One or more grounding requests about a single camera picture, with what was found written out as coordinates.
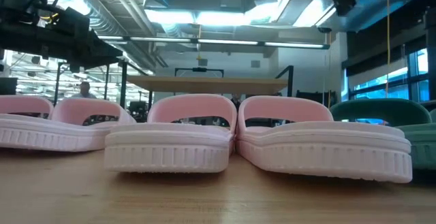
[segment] pink slide sandal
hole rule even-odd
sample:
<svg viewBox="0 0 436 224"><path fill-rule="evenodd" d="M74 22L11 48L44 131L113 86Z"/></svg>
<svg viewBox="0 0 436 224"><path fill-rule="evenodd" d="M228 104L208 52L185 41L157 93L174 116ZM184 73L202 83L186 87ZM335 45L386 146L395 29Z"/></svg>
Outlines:
<svg viewBox="0 0 436 224"><path fill-rule="evenodd" d="M48 119L8 113L47 113ZM82 126L91 115L118 116L118 122ZM0 147L64 152L104 148L104 138L118 124L135 120L119 105L98 99L64 99L55 108L44 98L0 96Z"/></svg>
<svg viewBox="0 0 436 224"><path fill-rule="evenodd" d="M230 130L171 123L220 116ZM220 95L177 95L151 107L148 122L114 127L106 137L105 168L118 172L220 172L227 168L236 127L236 108Z"/></svg>
<svg viewBox="0 0 436 224"><path fill-rule="evenodd" d="M294 121L274 128L245 127L248 118ZM241 103L236 148L272 172L406 183L411 145L392 127L334 122L322 104L291 97L250 97Z"/></svg>

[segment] table surface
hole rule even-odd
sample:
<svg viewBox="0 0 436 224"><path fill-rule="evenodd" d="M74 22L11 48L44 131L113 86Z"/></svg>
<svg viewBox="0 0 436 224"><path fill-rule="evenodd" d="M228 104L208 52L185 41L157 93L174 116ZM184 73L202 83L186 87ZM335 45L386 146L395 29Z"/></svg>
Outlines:
<svg viewBox="0 0 436 224"><path fill-rule="evenodd" d="M128 76L127 81L148 91L182 93L273 95L287 87L287 80L264 78Z"/></svg>
<svg viewBox="0 0 436 224"><path fill-rule="evenodd" d="M0 149L0 223L435 223L436 185L265 172L107 172L103 152Z"/></svg>

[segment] black machinery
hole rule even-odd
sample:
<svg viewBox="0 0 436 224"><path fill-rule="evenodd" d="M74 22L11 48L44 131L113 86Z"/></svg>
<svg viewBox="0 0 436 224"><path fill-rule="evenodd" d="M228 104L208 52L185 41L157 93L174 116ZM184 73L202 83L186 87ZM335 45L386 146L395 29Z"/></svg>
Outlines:
<svg viewBox="0 0 436 224"><path fill-rule="evenodd" d="M123 52L100 40L87 16L57 1L0 0L0 60L8 49L64 59L72 72L118 63Z"/></svg>

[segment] person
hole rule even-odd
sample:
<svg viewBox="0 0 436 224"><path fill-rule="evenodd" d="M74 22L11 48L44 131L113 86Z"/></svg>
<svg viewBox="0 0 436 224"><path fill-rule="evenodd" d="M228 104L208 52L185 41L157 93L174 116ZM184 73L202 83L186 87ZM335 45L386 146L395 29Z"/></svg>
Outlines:
<svg viewBox="0 0 436 224"><path fill-rule="evenodd" d="M236 106L236 111L239 111L240 106L240 94L232 94L232 102Z"/></svg>
<svg viewBox="0 0 436 224"><path fill-rule="evenodd" d="M80 93L73 95L73 98L92 98L97 99L95 95L91 94L89 92L89 89L91 87L89 86L89 82L83 81L80 84Z"/></svg>

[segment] wooden shelf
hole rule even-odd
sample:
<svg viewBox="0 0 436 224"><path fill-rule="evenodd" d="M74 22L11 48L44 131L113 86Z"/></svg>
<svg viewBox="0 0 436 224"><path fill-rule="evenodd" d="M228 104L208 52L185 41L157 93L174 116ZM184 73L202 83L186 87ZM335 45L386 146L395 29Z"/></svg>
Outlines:
<svg viewBox="0 0 436 224"><path fill-rule="evenodd" d="M127 81L148 91L180 93L273 95L287 86L287 80L261 78L128 76Z"/></svg>
<svg viewBox="0 0 436 224"><path fill-rule="evenodd" d="M266 172L128 174L104 152L0 148L0 223L434 223L435 185Z"/></svg>

